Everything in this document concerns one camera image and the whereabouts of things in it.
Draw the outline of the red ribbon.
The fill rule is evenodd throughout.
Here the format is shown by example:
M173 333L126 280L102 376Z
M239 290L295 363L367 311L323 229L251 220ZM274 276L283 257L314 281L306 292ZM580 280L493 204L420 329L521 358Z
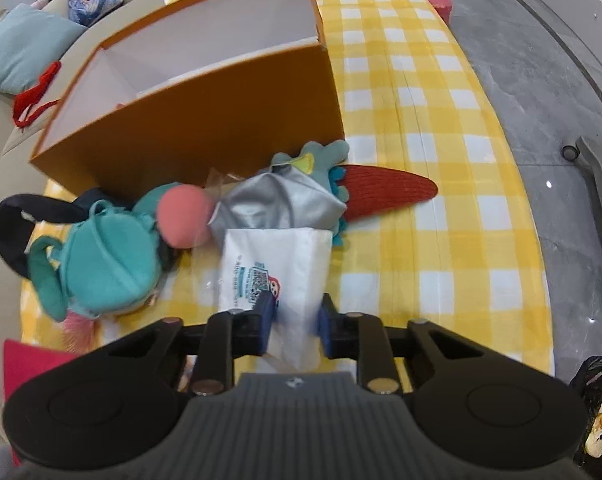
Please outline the red ribbon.
M44 104L43 99L49 86L56 78L62 66L60 61L52 62L46 70L38 77L32 88L19 93L13 101L12 121L16 128L24 129L30 126L46 110L55 106L59 100L51 100Z

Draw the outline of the pink ball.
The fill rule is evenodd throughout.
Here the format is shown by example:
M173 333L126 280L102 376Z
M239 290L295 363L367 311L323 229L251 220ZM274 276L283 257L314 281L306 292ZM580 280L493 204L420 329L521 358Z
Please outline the pink ball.
M211 237L209 221L214 208L214 200L203 188L179 184L170 188L159 200L156 225L171 247L199 247Z

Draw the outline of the silver fabric pouch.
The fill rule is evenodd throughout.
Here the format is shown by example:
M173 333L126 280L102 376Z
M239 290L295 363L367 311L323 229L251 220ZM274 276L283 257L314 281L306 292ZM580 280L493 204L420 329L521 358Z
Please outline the silver fabric pouch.
M219 243L230 229L312 228L336 234L345 211L342 200L298 168L275 166L228 186L209 227Z

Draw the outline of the white tissue pack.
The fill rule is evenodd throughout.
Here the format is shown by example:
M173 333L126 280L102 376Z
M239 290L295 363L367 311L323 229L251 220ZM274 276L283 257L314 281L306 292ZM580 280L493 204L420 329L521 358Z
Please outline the white tissue pack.
M277 313L266 354L282 370L318 367L318 311L326 291L332 233L297 228L230 229L220 260L218 308L250 310L261 292Z

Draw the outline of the light blue cushion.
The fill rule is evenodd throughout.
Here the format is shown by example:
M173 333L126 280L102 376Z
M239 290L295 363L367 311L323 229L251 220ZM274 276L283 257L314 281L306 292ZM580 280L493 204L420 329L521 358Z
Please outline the light blue cushion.
M9 11L0 20L0 93L16 96L32 88L85 30L24 3Z

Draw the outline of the teal plush toy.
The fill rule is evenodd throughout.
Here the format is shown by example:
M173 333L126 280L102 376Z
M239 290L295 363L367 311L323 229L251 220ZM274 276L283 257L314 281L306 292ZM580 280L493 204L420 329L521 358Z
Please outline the teal plush toy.
M71 312L100 318L141 307L177 260L156 220L160 199L174 186L160 185L130 208L99 197L64 240L37 237L28 276L45 313L62 322Z

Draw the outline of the black plastic bag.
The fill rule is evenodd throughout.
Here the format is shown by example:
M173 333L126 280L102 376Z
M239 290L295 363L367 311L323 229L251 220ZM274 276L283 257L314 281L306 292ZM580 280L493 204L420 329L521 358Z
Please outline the black plastic bag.
M602 479L602 356L587 358L570 381L586 406L588 419L574 462L593 479Z

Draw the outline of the teal plush with red tail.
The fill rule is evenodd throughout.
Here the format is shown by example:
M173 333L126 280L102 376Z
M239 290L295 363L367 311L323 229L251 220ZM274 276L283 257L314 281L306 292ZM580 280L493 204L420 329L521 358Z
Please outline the teal plush with red tail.
M310 141L299 155L277 153L270 162L272 166L289 165L300 170L345 204L344 214L333 230L333 246L343 244L341 234L348 222L412 206L438 195L438 186L419 174L347 164L349 152L350 146L344 140L327 145Z

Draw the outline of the orange cardboard box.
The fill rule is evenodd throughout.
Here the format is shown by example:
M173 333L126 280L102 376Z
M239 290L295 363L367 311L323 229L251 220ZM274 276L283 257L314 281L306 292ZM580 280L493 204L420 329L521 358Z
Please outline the orange cardboard box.
M177 0L96 47L32 163L71 193L137 198L343 136L316 0Z

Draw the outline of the yellow checkered tablecloth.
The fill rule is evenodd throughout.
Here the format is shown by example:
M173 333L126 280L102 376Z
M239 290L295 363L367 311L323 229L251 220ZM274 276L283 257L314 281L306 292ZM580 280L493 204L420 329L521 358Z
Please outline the yellow checkered tablecloth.
M348 163L406 170L438 186L432 200L348 225L331 254L333 302L389 325L430 318L551 372L549 296L529 201L450 30L427 0L316 2Z

